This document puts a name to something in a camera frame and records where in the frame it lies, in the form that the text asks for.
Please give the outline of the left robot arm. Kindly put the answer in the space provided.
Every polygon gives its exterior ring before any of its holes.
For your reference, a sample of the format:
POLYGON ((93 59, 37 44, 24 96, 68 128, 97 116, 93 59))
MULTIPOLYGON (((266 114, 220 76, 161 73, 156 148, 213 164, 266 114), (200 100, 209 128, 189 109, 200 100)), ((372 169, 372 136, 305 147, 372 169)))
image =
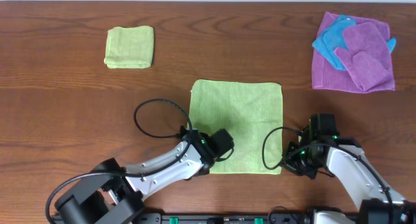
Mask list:
POLYGON ((92 171, 63 182, 53 193, 74 185, 54 205, 64 223, 130 223, 145 209, 144 201, 179 180, 206 175, 223 152, 233 147, 225 130, 208 135, 185 130, 171 151, 135 165, 121 166, 115 158, 92 171))

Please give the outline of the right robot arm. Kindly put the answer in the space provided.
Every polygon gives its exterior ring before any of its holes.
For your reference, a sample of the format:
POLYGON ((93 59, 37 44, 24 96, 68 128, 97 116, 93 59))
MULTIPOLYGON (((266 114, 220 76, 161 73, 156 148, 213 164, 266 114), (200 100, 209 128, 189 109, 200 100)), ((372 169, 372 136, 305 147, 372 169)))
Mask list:
POLYGON ((415 203, 390 187, 352 137, 302 140, 288 148, 280 165, 311 179, 320 168, 338 178, 358 209, 354 223, 415 223, 415 203))

